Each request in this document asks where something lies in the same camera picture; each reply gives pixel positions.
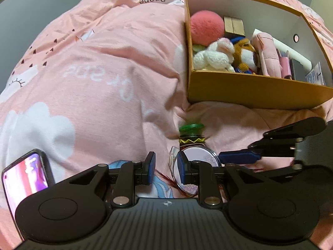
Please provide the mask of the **shiba dog plush toy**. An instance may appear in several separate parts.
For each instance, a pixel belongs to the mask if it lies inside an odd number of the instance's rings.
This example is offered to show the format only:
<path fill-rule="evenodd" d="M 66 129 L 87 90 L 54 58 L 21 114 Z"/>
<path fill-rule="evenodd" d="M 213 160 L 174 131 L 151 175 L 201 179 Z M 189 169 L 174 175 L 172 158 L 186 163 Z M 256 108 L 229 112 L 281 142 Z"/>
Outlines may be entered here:
<path fill-rule="evenodd" d="M 234 45 L 234 61 L 232 63 L 234 71 L 236 73 L 257 74 L 260 60 L 251 41 L 245 37 L 236 37 L 231 39 L 231 43 Z"/>

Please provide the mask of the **green cap doll charm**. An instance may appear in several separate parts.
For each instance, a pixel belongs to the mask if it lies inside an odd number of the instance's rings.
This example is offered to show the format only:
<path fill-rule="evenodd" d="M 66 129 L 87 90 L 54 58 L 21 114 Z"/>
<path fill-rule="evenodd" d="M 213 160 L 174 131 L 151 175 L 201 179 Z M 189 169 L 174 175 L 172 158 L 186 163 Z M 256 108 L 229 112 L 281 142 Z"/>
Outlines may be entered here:
<path fill-rule="evenodd" d="M 185 124 L 179 127 L 179 145 L 188 147 L 195 145 L 205 145 L 205 136 L 203 130 L 205 126 L 202 123 Z"/>

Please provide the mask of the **dark grey box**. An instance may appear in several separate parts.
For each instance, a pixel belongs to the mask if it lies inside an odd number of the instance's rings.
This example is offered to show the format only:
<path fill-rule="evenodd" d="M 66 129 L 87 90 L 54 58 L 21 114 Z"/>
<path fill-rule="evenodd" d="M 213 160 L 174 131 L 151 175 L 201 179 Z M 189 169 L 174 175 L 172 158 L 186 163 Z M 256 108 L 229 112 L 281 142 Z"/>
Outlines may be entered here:
<path fill-rule="evenodd" d="M 306 82 L 306 70 L 304 69 L 303 65 L 295 60 L 290 59 L 290 69 L 291 69 L 291 75 L 292 79 L 296 81 Z"/>

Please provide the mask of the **pink fabric pouch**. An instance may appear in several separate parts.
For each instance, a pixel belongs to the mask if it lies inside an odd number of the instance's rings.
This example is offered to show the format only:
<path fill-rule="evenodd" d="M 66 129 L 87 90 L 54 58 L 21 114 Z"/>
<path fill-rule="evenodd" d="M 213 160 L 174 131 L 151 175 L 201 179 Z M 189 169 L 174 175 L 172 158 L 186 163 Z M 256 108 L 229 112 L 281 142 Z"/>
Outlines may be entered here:
<path fill-rule="evenodd" d="M 262 74 L 281 78 L 282 67 L 272 36 L 265 32 L 258 33 L 252 37 L 251 44 L 258 51 Z"/>

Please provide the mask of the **white cylinder tube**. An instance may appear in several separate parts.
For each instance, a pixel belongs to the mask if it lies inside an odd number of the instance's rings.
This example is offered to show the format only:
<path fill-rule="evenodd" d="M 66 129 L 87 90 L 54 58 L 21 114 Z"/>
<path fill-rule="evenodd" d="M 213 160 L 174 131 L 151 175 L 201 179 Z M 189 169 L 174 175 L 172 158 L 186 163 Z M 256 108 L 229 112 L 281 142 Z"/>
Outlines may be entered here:
<path fill-rule="evenodd" d="M 252 37 L 261 32 L 262 31 L 255 29 L 252 34 Z M 273 38 L 276 50 L 279 50 L 284 53 L 286 53 L 288 51 L 288 54 L 289 54 L 288 57 L 299 61 L 303 65 L 306 72 L 309 72 L 312 69 L 312 63 L 305 56 L 301 55 L 299 52 L 297 52 L 293 48 L 289 47 L 288 45 L 284 44 L 283 42 L 277 40 L 276 38 L 274 38 L 274 37 L 272 37 L 272 38 Z"/>

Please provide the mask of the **pink printed bed quilt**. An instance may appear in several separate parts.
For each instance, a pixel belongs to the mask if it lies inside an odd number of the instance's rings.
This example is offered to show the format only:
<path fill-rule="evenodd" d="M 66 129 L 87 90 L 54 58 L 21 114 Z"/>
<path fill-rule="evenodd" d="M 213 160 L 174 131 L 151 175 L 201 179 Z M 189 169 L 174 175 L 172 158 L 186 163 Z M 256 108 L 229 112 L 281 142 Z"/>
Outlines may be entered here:
<path fill-rule="evenodd" d="M 297 0 L 271 0 L 302 12 L 332 56 L 332 32 Z M 240 150 L 265 131 L 312 116 L 332 119 L 332 101 L 299 111 L 187 100 L 184 0 L 82 0 L 52 21 L 15 66 L 1 93 L 1 168 L 43 151 L 56 182 L 100 163 L 114 168 L 156 153 L 142 198 L 165 206 L 183 193 L 169 152 L 179 127 L 202 123 L 211 150 Z"/>

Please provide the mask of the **smartphone with lit screen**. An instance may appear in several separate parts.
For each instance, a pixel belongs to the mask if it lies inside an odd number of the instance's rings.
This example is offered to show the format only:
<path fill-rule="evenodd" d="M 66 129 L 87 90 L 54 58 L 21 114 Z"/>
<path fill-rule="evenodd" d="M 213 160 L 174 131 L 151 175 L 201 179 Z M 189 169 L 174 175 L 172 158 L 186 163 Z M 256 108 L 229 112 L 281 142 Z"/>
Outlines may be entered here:
<path fill-rule="evenodd" d="M 47 155 L 38 148 L 27 152 L 5 167 L 1 181 L 15 226 L 17 226 L 15 212 L 20 202 L 55 184 Z"/>

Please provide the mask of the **crochet white pink bunny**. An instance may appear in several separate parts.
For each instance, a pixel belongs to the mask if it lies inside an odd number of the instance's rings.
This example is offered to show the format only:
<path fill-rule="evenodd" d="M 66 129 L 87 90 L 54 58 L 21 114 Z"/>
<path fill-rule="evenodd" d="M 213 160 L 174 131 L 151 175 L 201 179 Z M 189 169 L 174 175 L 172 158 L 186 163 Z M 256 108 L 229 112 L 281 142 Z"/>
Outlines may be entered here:
<path fill-rule="evenodd" d="M 219 38 L 206 49 L 197 52 L 193 57 L 195 70 L 211 70 L 234 73 L 234 45 L 228 38 Z"/>

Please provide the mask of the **tan small cardboard box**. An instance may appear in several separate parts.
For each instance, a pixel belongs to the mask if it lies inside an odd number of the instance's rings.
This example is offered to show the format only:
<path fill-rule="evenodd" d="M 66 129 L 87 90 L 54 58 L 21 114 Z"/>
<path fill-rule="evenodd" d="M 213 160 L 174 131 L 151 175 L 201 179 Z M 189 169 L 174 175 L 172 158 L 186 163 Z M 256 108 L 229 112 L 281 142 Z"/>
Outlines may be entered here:
<path fill-rule="evenodd" d="M 224 37 L 235 38 L 235 37 L 245 36 L 244 24 L 242 19 L 225 16 L 224 25 L 225 25 Z"/>

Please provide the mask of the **orange cardboard box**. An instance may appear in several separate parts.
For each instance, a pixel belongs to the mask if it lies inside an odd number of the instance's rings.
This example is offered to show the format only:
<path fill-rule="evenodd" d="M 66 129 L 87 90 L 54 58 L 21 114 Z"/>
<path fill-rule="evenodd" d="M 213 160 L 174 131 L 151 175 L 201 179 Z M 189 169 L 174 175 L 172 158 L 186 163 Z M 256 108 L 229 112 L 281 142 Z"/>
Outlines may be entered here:
<path fill-rule="evenodd" d="M 332 98 L 332 64 L 303 12 L 271 0 L 185 0 L 186 29 L 190 29 L 191 15 L 200 10 L 242 19 L 247 37 L 256 29 L 270 34 L 310 60 L 312 66 L 319 63 L 326 84 L 246 73 L 197 71 L 193 67 L 192 37 L 187 31 L 190 102 L 216 101 L 249 108 L 301 110 Z"/>

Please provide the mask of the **pink round plush ball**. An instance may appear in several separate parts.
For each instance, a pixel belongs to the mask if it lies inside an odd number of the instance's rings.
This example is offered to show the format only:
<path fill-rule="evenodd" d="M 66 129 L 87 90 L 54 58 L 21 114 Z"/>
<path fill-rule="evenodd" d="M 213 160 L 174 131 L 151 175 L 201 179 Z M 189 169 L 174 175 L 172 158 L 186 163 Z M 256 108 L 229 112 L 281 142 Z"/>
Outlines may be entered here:
<path fill-rule="evenodd" d="M 224 37 L 225 23 L 217 13 L 201 10 L 191 16 L 190 32 L 193 44 L 209 46 Z"/>

